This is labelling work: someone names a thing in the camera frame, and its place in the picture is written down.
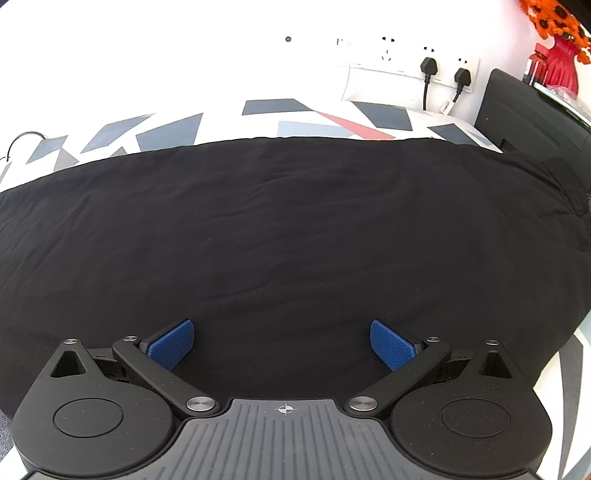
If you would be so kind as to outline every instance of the wall socket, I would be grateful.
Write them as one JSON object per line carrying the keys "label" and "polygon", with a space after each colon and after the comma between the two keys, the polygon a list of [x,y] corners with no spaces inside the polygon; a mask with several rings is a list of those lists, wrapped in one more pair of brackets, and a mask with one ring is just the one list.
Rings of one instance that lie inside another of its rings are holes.
{"label": "wall socket", "polygon": [[349,48],[351,68],[393,73],[418,79],[424,79],[421,63],[425,57],[437,60],[439,72],[431,78],[432,82],[456,88],[455,74],[458,68],[465,68],[472,75],[472,84],[464,88],[471,92],[476,83],[480,59],[465,55],[452,47],[440,47],[434,44],[417,44],[404,38],[383,36],[370,40],[361,40]]}

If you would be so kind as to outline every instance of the geometric patterned bedding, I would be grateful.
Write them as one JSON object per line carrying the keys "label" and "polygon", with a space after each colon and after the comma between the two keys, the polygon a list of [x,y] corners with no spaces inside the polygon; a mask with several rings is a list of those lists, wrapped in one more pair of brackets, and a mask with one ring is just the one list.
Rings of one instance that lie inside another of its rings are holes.
{"label": "geometric patterned bedding", "polygon": [[[439,113],[365,102],[254,99],[209,109],[113,119],[105,125],[61,132],[42,140],[26,157],[11,154],[10,163],[0,164],[0,192],[102,158],[253,137],[428,137],[499,151],[473,126]],[[548,363],[535,391],[553,424],[552,442],[539,476],[544,480],[582,480],[591,472],[591,315]],[[0,412],[0,459],[11,446],[7,424]],[[12,451],[0,462],[0,478],[12,480],[24,474],[15,455]]]}

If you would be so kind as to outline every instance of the triangular opening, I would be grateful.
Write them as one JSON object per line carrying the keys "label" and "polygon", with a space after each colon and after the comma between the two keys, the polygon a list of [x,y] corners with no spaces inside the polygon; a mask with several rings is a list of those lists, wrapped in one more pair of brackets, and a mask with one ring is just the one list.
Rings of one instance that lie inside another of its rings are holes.
{"label": "triangular opening", "polygon": [[70,377],[86,373],[82,361],[76,352],[64,352],[58,360],[56,367],[51,372],[53,378]]}
{"label": "triangular opening", "polygon": [[511,372],[505,365],[499,352],[489,352],[486,356],[486,361],[478,372],[481,375],[487,375],[489,377],[497,378],[511,378]]}

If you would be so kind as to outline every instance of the crosshair logo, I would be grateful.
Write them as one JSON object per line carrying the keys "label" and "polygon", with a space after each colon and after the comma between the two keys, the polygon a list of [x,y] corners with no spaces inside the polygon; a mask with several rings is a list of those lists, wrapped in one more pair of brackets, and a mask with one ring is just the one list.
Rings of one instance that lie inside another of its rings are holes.
{"label": "crosshair logo", "polygon": [[281,413],[283,413],[283,415],[287,415],[288,413],[293,412],[294,410],[297,410],[297,408],[294,407],[290,407],[287,403],[285,405],[282,405],[279,408],[276,408],[275,410],[279,410]]}

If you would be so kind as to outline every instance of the metal screw cap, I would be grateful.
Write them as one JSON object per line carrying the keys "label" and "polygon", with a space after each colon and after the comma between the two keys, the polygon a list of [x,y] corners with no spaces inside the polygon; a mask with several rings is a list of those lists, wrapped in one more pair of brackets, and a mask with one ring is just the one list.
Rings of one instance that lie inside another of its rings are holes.
{"label": "metal screw cap", "polygon": [[193,397],[187,400],[187,408],[193,411],[208,411],[216,406],[216,401],[209,397]]}
{"label": "metal screw cap", "polygon": [[349,407],[357,411],[371,411],[378,406],[378,401],[371,397],[354,397],[349,401]]}

